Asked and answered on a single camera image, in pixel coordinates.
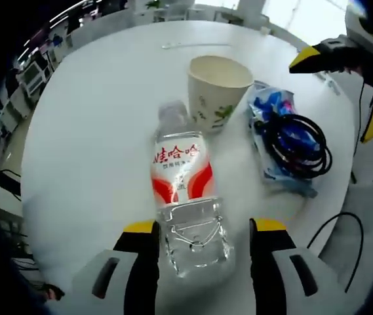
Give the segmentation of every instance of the white paper cup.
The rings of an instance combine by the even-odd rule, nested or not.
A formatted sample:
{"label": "white paper cup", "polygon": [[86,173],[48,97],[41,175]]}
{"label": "white paper cup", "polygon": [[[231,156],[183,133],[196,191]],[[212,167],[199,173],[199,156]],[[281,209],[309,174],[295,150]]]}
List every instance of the white paper cup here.
{"label": "white paper cup", "polygon": [[191,117],[204,132],[221,131],[252,83],[249,69],[232,59],[193,59],[188,82]]}

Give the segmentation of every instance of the black cable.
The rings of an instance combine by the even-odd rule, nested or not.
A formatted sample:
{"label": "black cable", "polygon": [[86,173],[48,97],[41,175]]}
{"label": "black cable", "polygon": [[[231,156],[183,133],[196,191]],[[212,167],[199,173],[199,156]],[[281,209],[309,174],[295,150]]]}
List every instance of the black cable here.
{"label": "black cable", "polygon": [[16,264],[16,266],[17,266],[17,269],[21,271],[38,271],[39,270],[38,268],[23,267],[23,266],[20,266],[19,264]]}
{"label": "black cable", "polygon": [[364,87],[365,87],[365,81],[363,81],[363,87],[361,87],[361,93],[359,94],[359,101],[358,101],[358,107],[359,107],[359,111],[358,111],[358,135],[357,135],[357,143],[355,143],[354,156],[357,153],[359,137],[361,135],[361,113],[362,113],[361,100],[363,98]]}
{"label": "black cable", "polygon": [[2,228],[2,231],[6,232],[6,233],[13,234],[13,235],[23,236],[23,237],[25,237],[25,238],[27,237],[27,235],[25,235],[25,234],[18,233],[18,232],[14,232],[14,231],[5,230],[4,228]]}
{"label": "black cable", "polygon": [[16,175],[17,177],[22,177],[21,175],[19,175],[19,174],[13,172],[11,169],[2,169],[1,172],[3,172],[3,173],[4,173],[4,172],[10,172],[10,173]]}
{"label": "black cable", "polygon": [[357,272],[359,261],[361,260],[361,255],[363,253],[363,247],[364,247],[364,227],[363,227],[363,223],[361,222],[361,219],[356,214],[351,213],[351,212],[341,212],[341,213],[338,213],[337,215],[334,215],[333,217],[331,217],[330,219],[328,219],[325,223],[323,223],[322,226],[317,230],[316,234],[313,236],[313,238],[309,242],[309,245],[307,245],[307,248],[310,248],[311,244],[315,241],[316,237],[320,234],[320,232],[323,230],[323,228],[330,221],[332,221],[332,220],[334,220],[334,219],[336,219],[338,217],[342,217],[344,215],[353,217],[355,220],[357,220],[358,225],[359,225],[359,229],[360,229],[360,232],[361,232],[361,240],[360,240],[360,244],[359,244],[358,257],[357,257],[357,260],[355,261],[355,266],[354,266],[354,269],[352,270],[351,277],[349,278],[348,284],[346,285],[346,288],[345,288],[345,293],[347,293],[349,287],[352,284],[352,280],[355,277],[355,273]]}
{"label": "black cable", "polygon": [[[254,127],[262,135],[266,151],[275,163],[294,176],[314,179],[330,170],[332,154],[322,129],[314,121],[296,114],[272,113],[269,121],[257,121]],[[286,133],[286,128],[289,130],[291,127],[307,132],[319,145],[318,150],[309,149]]]}
{"label": "black cable", "polygon": [[16,196],[15,194],[13,194],[13,196],[18,200],[18,201],[22,201],[18,196]]}
{"label": "black cable", "polygon": [[9,177],[4,172],[0,171],[0,187],[8,190],[12,194],[20,196],[20,183],[14,178]]}

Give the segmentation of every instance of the bottle cap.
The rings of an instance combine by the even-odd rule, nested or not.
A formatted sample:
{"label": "bottle cap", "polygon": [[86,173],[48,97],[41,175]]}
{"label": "bottle cap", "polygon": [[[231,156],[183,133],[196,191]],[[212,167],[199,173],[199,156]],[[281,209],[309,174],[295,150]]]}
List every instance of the bottle cap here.
{"label": "bottle cap", "polygon": [[185,104],[181,100],[175,100],[167,102],[159,107],[159,119],[165,116],[168,112],[177,112],[182,116],[187,116],[187,109]]}

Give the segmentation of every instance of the white round table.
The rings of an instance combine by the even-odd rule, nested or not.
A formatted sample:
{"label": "white round table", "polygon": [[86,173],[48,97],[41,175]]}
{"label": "white round table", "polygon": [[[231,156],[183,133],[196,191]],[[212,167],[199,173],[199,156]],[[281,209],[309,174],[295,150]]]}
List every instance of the white round table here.
{"label": "white round table", "polygon": [[[174,47],[162,49],[166,44]],[[204,54],[232,58],[255,79],[294,92],[299,113],[323,129],[334,163],[319,179],[314,199],[272,193],[260,180],[243,99],[225,130],[208,138],[237,248],[237,272],[216,294],[182,310],[233,314],[246,307],[249,313],[242,314],[254,314],[250,217],[285,221],[296,244],[305,246],[325,220],[340,212],[352,166],[353,105],[314,75],[289,74],[294,47],[215,22],[140,26],[67,56],[33,115],[22,162],[22,200],[29,244],[48,282],[68,290],[74,274],[93,256],[113,248],[124,226],[155,216],[149,166],[157,109],[170,100],[187,103],[189,62]],[[323,248],[332,227],[313,244],[314,253]]]}

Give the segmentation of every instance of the blue plastic bag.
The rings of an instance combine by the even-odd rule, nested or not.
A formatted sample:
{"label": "blue plastic bag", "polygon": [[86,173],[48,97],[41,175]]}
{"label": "blue plastic bag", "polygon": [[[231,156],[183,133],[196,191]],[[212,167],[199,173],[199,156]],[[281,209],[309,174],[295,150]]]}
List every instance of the blue plastic bag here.
{"label": "blue plastic bag", "polygon": [[[283,188],[302,196],[314,198],[317,191],[313,187],[313,181],[296,178],[292,173],[278,166],[266,151],[263,131],[255,129],[256,122],[265,123],[269,121],[273,113],[280,116],[297,114],[293,93],[272,87],[261,81],[255,81],[248,94],[248,116],[252,138],[260,154],[264,180],[280,184]],[[306,131],[288,126],[284,129],[284,132],[287,135],[288,142],[292,139],[292,141],[298,142],[300,146],[306,147],[308,152],[318,149],[318,144]]]}

